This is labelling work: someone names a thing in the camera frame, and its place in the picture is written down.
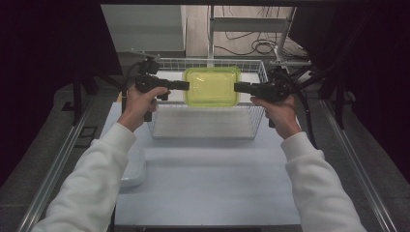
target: desk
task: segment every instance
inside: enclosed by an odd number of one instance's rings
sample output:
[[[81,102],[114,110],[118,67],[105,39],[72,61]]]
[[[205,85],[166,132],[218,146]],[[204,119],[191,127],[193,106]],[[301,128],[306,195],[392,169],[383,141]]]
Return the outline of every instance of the desk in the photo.
[[[121,113],[115,102],[104,134]],[[147,179],[121,188],[117,225],[267,226],[299,224],[282,138],[264,118],[254,140],[153,139],[147,125],[132,149],[143,149]]]

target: wire basket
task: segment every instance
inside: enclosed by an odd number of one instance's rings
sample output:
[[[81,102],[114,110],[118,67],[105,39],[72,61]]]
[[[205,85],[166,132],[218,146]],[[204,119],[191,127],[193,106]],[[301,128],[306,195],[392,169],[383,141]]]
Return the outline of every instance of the wire basket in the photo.
[[[158,60],[159,78],[181,80],[188,68],[231,67],[241,70],[241,80],[252,83],[267,82],[263,63],[258,60],[175,59]],[[241,94],[233,107],[188,107],[182,91],[172,91],[168,101],[158,101],[158,109],[148,123],[154,138],[238,138],[254,139],[264,113],[263,107],[250,102],[248,94]]]

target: yellow-green container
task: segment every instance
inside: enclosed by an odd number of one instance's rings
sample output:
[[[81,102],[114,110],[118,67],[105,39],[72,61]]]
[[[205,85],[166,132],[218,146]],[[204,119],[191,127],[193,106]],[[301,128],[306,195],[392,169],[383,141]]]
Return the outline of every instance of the yellow-green container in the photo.
[[[237,67],[189,68],[183,73],[190,83],[185,103],[190,107],[231,107],[239,102],[234,83],[240,81]]]

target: floor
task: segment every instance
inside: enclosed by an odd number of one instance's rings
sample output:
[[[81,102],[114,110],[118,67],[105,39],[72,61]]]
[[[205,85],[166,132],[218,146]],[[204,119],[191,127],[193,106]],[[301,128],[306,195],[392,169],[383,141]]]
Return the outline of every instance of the floor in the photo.
[[[233,15],[239,15],[244,9],[231,8]],[[206,56],[206,41],[207,37],[204,30],[193,30],[195,28],[204,28],[206,21],[206,7],[198,7],[192,9],[189,15],[189,27],[187,37],[187,55],[191,57]],[[224,9],[225,14],[230,14],[228,7]],[[258,14],[258,9],[250,11],[251,16]],[[273,15],[276,16],[277,9],[271,9]],[[235,50],[238,53],[246,53],[249,51],[250,44],[255,38],[243,38],[244,41],[234,41],[225,39],[224,33],[216,35],[216,45],[222,45],[229,49]],[[291,41],[287,43],[289,51],[297,54],[304,52],[294,45]],[[232,56],[224,50],[216,50],[217,56]],[[269,69],[269,60],[271,57],[261,56],[253,53],[249,57],[258,56],[267,64],[266,69]],[[135,57],[129,55],[120,55],[120,61],[123,69],[134,61]],[[112,102],[116,101],[118,90],[110,86],[106,82],[96,78],[100,86],[99,93],[93,97],[94,102],[90,111],[90,115],[85,121],[84,127],[94,127],[96,137],[99,137],[105,117],[109,111]],[[379,225],[379,221],[373,212],[373,207],[368,203],[365,192],[360,188],[360,183],[357,176],[351,167],[351,163],[346,158],[342,146],[337,140],[335,131],[330,126],[330,121],[326,111],[324,110],[321,101],[318,99],[316,91],[320,87],[320,83],[316,83],[306,89],[308,104],[312,116],[313,131],[318,147],[326,154],[327,161],[335,168],[342,184],[353,199],[357,211],[361,217],[364,227],[368,231],[383,231]],[[39,132],[35,141],[27,151],[23,160],[20,162],[15,172],[0,188],[0,231],[16,231],[21,223],[21,219],[26,213],[29,205],[32,202],[39,186],[41,185],[47,170],[52,164],[54,157],[59,153],[64,141],[72,129],[73,113],[70,111],[62,111],[65,102],[73,100],[73,88],[71,85],[59,90],[54,97],[55,105],[51,110],[47,121],[42,130]],[[302,128],[305,130],[305,113],[298,102],[298,117]],[[392,220],[396,226],[396,231],[410,231],[410,186],[401,176],[389,156],[383,151],[380,145],[374,140],[371,134],[363,127],[355,114],[351,111],[350,105],[344,107],[343,120],[345,123],[345,133],[349,141],[354,147],[364,170],[377,189],[382,202],[385,204]],[[88,144],[91,138],[81,138],[76,140],[76,147],[73,148],[66,165],[64,166],[61,176],[57,181],[56,187],[51,193],[52,199],[61,186],[64,179],[71,173],[73,167],[84,152],[81,145]],[[170,229],[148,228],[146,231],[170,231]],[[116,231],[138,231],[131,228],[116,228]],[[198,229],[175,229],[175,231],[198,231]],[[201,229],[199,231],[241,231],[238,229],[222,228],[222,229]],[[283,225],[263,228],[244,228],[242,231],[302,231],[300,225]]]

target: hand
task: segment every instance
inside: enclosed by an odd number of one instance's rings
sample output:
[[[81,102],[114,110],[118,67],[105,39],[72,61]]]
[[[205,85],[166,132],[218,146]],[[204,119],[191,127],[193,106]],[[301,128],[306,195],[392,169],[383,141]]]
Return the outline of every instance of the hand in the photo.
[[[157,109],[156,96],[168,93],[168,89],[157,87],[150,92],[142,94],[132,86],[128,90],[127,105],[118,123],[134,132],[144,123],[144,114],[147,111],[155,112]]]
[[[283,139],[301,131],[296,123],[296,106],[293,96],[278,102],[268,102],[257,97],[250,97],[250,100],[265,108],[265,116],[274,121],[275,128]]]

